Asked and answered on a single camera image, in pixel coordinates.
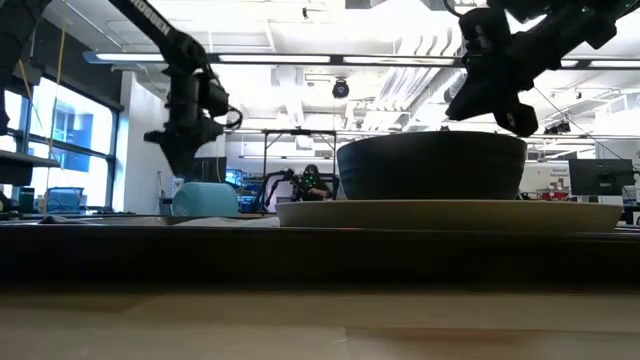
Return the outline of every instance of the beige tabletop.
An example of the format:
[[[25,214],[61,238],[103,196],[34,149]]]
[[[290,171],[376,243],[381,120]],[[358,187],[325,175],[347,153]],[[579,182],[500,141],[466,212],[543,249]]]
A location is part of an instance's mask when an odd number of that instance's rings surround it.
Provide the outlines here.
[[[5,359],[638,359],[638,295],[0,297]]]

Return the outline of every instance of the shelf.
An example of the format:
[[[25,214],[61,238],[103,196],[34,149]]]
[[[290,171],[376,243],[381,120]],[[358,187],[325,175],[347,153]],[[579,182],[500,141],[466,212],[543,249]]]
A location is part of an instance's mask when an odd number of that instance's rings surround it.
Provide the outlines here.
[[[0,150],[0,184],[29,185],[34,167],[60,167],[60,164],[56,160]]]

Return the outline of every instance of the ceiling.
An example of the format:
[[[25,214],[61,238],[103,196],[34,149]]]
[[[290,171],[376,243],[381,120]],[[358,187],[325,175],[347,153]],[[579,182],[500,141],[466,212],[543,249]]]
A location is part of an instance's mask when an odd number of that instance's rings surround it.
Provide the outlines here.
[[[54,0],[45,17],[58,26],[66,21],[68,32],[90,48],[157,52],[107,0],[67,2]],[[386,0],[373,7],[363,1],[359,9],[353,9],[352,0],[150,3],[210,52],[455,55],[462,44],[457,19],[430,10],[420,0]],[[308,19],[302,15],[303,7]],[[636,57],[640,55],[640,36],[635,35],[639,22],[640,14],[631,14],[618,22],[619,35],[602,49],[581,45],[570,55]],[[511,23],[514,32],[532,26]],[[128,69],[136,71],[138,80],[158,96],[166,95],[168,83],[159,72],[161,66]],[[216,65],[214,70],[231,94],[231,102],[246,113],[245,126],[252,121],[271,128],[287,122],[295,125],[291,119],[296,115],[306,128],[324,124],[340,130],[407,131],[438,129],[444,124],[452,130],[501,131],[490,116],[446,122],[442,91],[434,91],[437,81],[446,83],[445,70],[272,65]],[[346,100],[331,95],[336,78],[348,81],[351,92]],[[606,105],[615,98],[611,94],[621,89],[640,87],[638,83],[637,71],[547,72],[536,79],[537,90],[522,94],[521,100],[535,107],[541,128],[561,118],[558,109],[588,127],[596,107]],[[333,121],[323,123],[327,115]]]

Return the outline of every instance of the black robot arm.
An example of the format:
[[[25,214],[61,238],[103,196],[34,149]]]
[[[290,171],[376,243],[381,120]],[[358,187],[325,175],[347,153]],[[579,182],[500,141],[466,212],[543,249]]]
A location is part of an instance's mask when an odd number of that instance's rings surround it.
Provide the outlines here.
[[[616,21],[640,6],[638,0],[488,0],[460,16],[466,41],[467,79],[447,115],[465,120],[493,113],[497,123],[519,136],[538,129],[531,106],[518,93],[533,88],[546,70],[583,42],[599,49],[616,36]],[[511,34],[505,11],[524,22],[546,15],[526,32]]]
[[[0,56],[2,93],[38,19],[50,2],[51,0],[0,1],[0,48],[7,49]],[[239,126],[242,114],[229,106],[229,95],[211,69],[205,49],[193,37],[171,26],[146,0],[109,2],[158,46],[169,65],[164,71],[171,79],[169,120],[164,124],[164,132],[147,133],[144,140],[160,145],[175,175],[187,174],[191,170],[196,151],[207,142],[215,140],[224,132],[225,127]],[[3,135],[6,133],[8,117],[4,102],[1,106],[0,135]],[[206,117],[203,110],[207,110],[211,118]],[[229,111],[237,113],[238,119],[235,122],[221,125],[212,120]]]

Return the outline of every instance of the security camera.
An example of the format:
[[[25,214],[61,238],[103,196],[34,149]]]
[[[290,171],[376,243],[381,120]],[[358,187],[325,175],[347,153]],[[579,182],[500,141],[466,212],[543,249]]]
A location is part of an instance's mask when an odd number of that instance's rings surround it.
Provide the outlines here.
[[[336,80],[336,84],[333,85],[333,91],[331,93],[336,99],[344,99],[349,96],[349,85],[347,85],[347,80]]]

